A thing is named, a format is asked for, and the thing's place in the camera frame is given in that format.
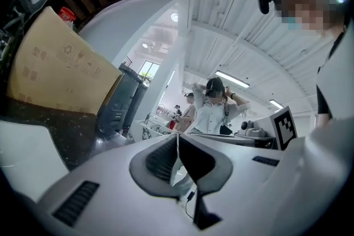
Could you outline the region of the large cardboard box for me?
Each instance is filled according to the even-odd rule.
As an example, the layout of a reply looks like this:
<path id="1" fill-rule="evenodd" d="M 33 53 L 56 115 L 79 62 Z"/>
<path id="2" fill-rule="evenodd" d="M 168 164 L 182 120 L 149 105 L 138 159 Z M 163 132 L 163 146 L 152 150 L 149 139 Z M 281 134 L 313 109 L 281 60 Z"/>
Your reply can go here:
<path id="1" fill-rule="evenodd" d="M 20 44 L 6 95 L 37 106 L 97 114 L 120 75 L 46 7 Z"/>

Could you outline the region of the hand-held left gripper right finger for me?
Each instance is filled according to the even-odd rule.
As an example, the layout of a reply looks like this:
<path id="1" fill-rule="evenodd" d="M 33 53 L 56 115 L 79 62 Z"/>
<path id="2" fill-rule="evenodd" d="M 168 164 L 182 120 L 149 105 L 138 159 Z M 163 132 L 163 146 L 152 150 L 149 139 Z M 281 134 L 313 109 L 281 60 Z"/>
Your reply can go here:
<path id="1" fill-rule="evenodd" d="M 179 153 L 188 172 L 210 161 L 196 181 L 193 219 L 180 218 L 178 236 L 297 236 L 304 233 L 294 196 L 304 139 L 285 151 L 227 144 L 182 134 Z"/>

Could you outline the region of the white marble-patterned counter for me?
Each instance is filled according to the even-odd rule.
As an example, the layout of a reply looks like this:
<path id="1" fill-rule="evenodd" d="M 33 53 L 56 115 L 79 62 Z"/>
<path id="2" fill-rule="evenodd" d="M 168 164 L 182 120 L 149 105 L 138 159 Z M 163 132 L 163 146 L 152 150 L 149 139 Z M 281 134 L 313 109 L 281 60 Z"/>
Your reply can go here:
<path id="1" fill-rule="evenodd" d="M 172 134 L 174 131 L 168 127 L 169 124 L 170 121 L 156 117 L 150 117 L 147 122 L 144 120 L 134 120 L 129 128 L 127 140 L 137 143 L 162 135 Z"/>

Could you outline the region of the white rectangular sink basin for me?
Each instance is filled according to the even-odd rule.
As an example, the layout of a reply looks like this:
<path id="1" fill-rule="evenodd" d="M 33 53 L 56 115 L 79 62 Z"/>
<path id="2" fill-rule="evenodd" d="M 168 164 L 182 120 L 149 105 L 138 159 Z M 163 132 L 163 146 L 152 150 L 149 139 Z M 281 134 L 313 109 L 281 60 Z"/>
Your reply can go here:
<path id="1" fill-rule="evenodd" d="M 3 120 L 0 169 L 15 191 L 34 202 L 69 173 L 46 127 Z"/>

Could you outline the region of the black marble vanity table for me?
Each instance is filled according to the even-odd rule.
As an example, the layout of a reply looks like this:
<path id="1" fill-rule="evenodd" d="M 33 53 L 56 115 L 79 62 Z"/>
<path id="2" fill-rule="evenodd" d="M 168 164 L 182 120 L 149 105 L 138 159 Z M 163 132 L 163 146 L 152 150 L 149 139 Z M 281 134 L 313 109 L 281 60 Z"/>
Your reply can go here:
<path id="1" fill-rule="evenodd" d="M 7 97 L 0 101 L 0 118 L 48 129 L 69 171 L 100 153 L 133 143 L 112 129 L 101 128 L 93 114 L 45 108 Z"/>

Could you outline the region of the clear jar with red lid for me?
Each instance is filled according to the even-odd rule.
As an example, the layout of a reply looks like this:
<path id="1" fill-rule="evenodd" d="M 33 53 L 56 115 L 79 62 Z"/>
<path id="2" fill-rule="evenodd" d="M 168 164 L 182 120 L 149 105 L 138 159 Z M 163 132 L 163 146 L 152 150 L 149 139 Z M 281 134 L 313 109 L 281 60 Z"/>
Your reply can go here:
<path id="1" fill-rule="evenodd" d="M 76 15 L 67 7 L 62 7 L 58 13 L 59 17 L 66 22 L 73 22 L 76 20 Z"/>

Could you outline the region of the tall black bin cabinet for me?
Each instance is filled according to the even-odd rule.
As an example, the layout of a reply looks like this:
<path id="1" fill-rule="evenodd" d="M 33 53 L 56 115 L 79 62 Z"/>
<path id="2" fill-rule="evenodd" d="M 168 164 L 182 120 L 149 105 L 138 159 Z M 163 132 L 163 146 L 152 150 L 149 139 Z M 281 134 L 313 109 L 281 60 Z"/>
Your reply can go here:
<path id="1" fill-rule="evenodd" d="M 127 65 L 121 64 L 119 70 L 122 76 L 97 117 L 99 135 L 105 140 L 127 137 L 148 88 L 142 77 Z"/>

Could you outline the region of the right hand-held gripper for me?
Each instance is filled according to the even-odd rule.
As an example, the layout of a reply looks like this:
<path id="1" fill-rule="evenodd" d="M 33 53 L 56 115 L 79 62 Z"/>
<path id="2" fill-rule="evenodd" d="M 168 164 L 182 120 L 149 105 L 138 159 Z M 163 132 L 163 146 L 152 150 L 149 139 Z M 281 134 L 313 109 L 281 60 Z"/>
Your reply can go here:
<path id="1" fill-rule="evenodd" d="M 291 110 L 286 106 L 268 117 L 242 122 L 236 136 L 195 133 L 189 136 L 194 139 L 201 137 L 227 144 L 283 151 L 292 139 L 297 138 L 297 133 Z"/>

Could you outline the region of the bright window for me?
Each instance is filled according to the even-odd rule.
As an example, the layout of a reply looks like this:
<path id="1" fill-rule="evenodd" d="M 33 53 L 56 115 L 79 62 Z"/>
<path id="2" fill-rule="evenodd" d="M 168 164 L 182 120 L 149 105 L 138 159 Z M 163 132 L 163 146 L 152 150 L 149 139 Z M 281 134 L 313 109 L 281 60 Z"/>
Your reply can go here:
<path id="1" fill-rule="evenodd" d="M 143 66 L 140 68 L 138 75 L 142 78 L 143 81 L 151 83 L 159 67 L 159 64 L 145 61 Z"/>

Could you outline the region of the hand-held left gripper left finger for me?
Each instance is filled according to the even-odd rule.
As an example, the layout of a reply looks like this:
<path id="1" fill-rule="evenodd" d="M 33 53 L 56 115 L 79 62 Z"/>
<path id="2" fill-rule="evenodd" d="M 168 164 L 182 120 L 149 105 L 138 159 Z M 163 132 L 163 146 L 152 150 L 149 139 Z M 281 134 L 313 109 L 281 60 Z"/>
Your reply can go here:
<path id="1" fill-rule="evenodd" d="M 98 154 L 53 184 L 39 200 L 59 228 L 74 236 L 191 236 L 169 169 L 176 135 Z"/>

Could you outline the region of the person's black shirt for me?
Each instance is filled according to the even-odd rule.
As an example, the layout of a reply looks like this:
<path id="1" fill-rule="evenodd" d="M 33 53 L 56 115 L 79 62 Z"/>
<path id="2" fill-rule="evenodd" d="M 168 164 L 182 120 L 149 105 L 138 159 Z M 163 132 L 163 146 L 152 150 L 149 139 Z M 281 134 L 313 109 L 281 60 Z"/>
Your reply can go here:
<path id="1" fill-rule="evenodd" d="M 339 43 L 345 35 L 351 19 L 354 17 L 354 0 L 345 0 L 342 3 L 337 3 L 333 6 L 333 10 L 329 12 L 326 26 L 326 32 L 330 32 L 335 38 L 333 46 L 328 53 L 325 62 L 336 51 Z M 326 99 L 324 98 L 319 87 L 316 86 L 318 110 L 315 120 L 315 128 L 326 126 L 332 119 L 331 111 L 328 107 Z"/>

